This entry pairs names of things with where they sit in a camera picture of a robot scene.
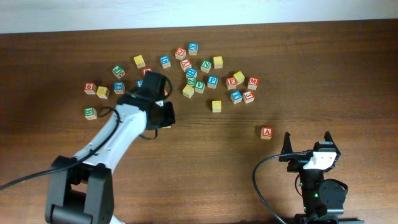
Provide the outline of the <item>yellow S block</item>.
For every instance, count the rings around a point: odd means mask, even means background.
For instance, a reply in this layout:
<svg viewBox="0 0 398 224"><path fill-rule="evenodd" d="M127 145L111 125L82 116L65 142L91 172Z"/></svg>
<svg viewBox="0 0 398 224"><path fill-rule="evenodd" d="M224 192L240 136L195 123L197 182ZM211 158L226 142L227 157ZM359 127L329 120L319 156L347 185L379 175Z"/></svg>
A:
<svg viewBox="0 0 398 224"><path fill-rule="evenodd" d="M222 58L222 56L213 57L213 65L214 65L214 69L223 68L223 58Z"/></svg>
<svg viewBox="0 0 398 224"><path fill-rule="evenodd" d="M213 100L211 102L212 112L213 113L220 113L222 110L222 101L220 100Z"/></svg>

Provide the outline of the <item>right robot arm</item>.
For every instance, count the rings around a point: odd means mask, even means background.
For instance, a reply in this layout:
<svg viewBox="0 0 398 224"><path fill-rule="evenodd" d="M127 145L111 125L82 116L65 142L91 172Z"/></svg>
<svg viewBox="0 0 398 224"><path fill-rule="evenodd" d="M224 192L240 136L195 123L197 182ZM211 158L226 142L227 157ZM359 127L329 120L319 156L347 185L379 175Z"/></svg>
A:
<svg viewBox="0 0 398 224"><path fill-rule="evenodd" d="M341 152L327 131L324 140L304 152L294 152L290 133L285 133L280 162L287 162L287 171L298 173L303 214L296 214L292 223L364 223L357 218L339 217L344 213L343 205L348 194L348 186L336 179L324 178L324 173L332 170Z"/></svg>

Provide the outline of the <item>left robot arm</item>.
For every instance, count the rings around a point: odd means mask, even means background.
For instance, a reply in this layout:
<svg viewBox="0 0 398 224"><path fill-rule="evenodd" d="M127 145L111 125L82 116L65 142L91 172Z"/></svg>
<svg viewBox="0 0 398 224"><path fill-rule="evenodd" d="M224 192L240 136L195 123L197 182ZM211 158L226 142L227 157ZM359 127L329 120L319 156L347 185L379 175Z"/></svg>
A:
<svg viewBox="0 0 398 224"><path fill-rule="evenodd" d="M120 223L114 214L114 170L144 131L175 124L173 105L167 101L172 90L166 76L147 72L142 86L123 94L108 109L109 120L84 148L53 161L47 223Z"/></svg>

